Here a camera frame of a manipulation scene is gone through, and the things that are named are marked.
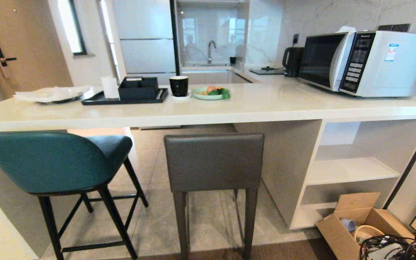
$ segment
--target white refrigerator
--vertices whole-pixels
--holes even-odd
[[[177,72],[170,0],[113,0],[127,76],[157,77],[169,85]]]

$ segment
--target woven basket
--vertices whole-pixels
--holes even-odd
[[[353,233],[353,238],[358,244],[362,244],[365,239],[375,237],[378,235],[384,235],[383,232],[378,230],[376,227],[362,225],[358,227]]]

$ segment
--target wooden floor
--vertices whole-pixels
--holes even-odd
[[[190,260],[241,260],[240,250],[225,249],[191,252]],[[179,260],[180,254],[139,257],[139,260]],[[332,250],[322,239],[254,246],[251,260],[335,260]]]

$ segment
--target microwave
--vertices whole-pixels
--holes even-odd
[[[299,78],[353,96],[414,96],[416,33],[361,31],[308,36]]]

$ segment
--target wooden door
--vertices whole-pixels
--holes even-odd
[[[7,62],[10,78],[0,71],[5,97],[73,85],[47,0],[0,0],[0,47],[6,58],[17,58]]]

